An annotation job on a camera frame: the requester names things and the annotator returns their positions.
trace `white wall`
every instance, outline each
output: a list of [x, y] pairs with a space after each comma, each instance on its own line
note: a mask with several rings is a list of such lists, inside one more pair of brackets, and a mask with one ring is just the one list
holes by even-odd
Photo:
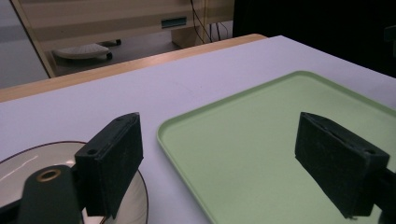
[[0, 88], [47, 79], [9, 0], [0, 1]]

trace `wooden table edge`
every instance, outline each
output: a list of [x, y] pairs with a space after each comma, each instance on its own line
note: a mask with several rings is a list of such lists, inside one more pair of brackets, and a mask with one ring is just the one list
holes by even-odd
[[263, 35], [244, 35], [236, 38], [226, 39], [215, 43], [196, 46], [188, 49], [180, 49], [163, 54], [149, 56], [125, 63], [117, 63], [88, 71], [83, 71], [63, 77], [54, 77], [27, 83], [19, 86], [4, 88], [0, 90], [0, 103], [20, 99], [22, 97], [35, 95], [47, 91], [54, 91], [60, 88], [77, 85], [84, 82], [93, 81], [103, 77], [111, 77], [117, 74], [134, 71], [148, 66], [168, 63], [178, 59], [187, 58], [202, 53], [218, 49], [226, 49], [233, 46], [246, 44], [266, 38]]

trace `white plate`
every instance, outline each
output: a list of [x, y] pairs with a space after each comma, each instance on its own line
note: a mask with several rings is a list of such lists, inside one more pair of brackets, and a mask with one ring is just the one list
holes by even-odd
[[[29, 148], [0, 161], [0, 207], [21, 198], [24, 181], [37, 170], [51, 165], [75, 164], [75, 153], [84, 146], [81, 142], [58, 142]], [[149, 200], [146, 184], [137, 172], [121, 202], [116, 219], [106, 220], [115, 224], [144, 224], [148, 222]], [[104, 223], [102, 217], [86, 217], [86, 224]]]

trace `white tabletop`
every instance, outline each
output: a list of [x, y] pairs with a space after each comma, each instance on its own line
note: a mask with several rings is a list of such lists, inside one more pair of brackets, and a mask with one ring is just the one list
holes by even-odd
[[296, 70], [331, 79], [396, 108], [396, 79], [284, 36], [222, 49], [0, 104], [0, 160], [51, 142], [89, 141], [114, 118], [139, 112], [148, 223], [207, 223], [156, 138], [167, 119]]

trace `light green tray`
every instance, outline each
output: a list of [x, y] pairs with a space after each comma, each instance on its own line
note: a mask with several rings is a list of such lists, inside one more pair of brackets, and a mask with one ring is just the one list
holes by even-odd
[[377, 223], [378, 208], [344, 219], [297, 162], [302, 111], [387, 151], [396, 170], [396, 111], [304, 71], [169, 119], [158, 141], [213, 223]]

